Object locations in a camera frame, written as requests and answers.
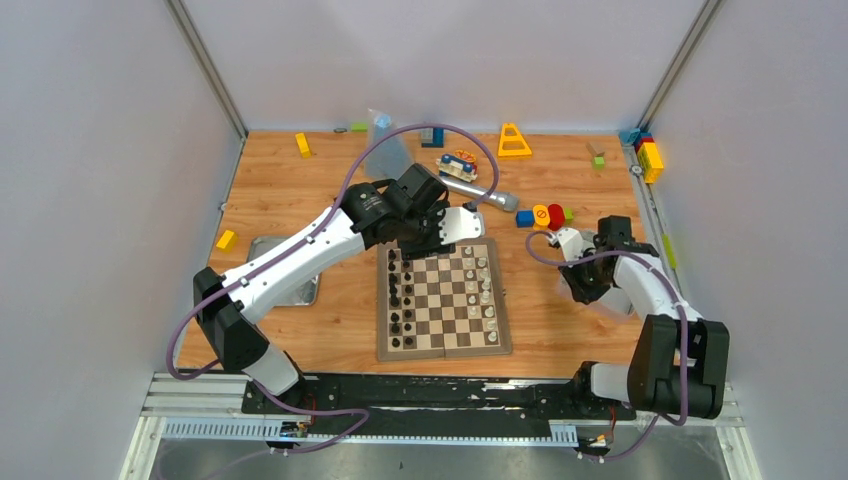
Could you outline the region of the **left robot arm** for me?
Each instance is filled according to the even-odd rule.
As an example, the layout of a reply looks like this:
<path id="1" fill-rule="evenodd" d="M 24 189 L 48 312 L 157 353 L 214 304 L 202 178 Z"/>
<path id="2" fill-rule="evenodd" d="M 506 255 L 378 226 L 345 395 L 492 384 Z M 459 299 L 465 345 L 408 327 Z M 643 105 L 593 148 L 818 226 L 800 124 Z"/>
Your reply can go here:
<path id="1" fill-rule="evenodd" d="M 223 274 L 198 272 L 190 317 L 226 371 L 247 374 L 279 411 L 296 412 L 306 400 L 301 373 L 259 322 L 280 297 L 377 244 L 395 242 L 412 259 L 450 252 L 439 228 L 448 207 L 447 187 L 418 164 L 397 180 L 349 185 L 310 225 L 264 255 Z"/>

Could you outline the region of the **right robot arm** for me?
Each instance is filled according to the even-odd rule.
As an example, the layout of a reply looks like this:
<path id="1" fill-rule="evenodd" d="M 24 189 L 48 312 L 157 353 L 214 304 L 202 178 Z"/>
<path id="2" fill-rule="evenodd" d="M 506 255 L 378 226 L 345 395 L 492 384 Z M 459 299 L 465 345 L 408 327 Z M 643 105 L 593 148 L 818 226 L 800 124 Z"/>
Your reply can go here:
<path id="1" fill-rule="evenodd" d="M 563 227 L 561 279 L 572 298 L 642 322 L 627 365 L 585 361 L 573 377 L 571 403 L 584 417 L 628 405 L 673 421 L 715 419 L 724 402 L 730 333 L 685 301 L 665 275 L 657 249 L 639 242 L 631 220 L 607 216 L 596 232 Z"/>

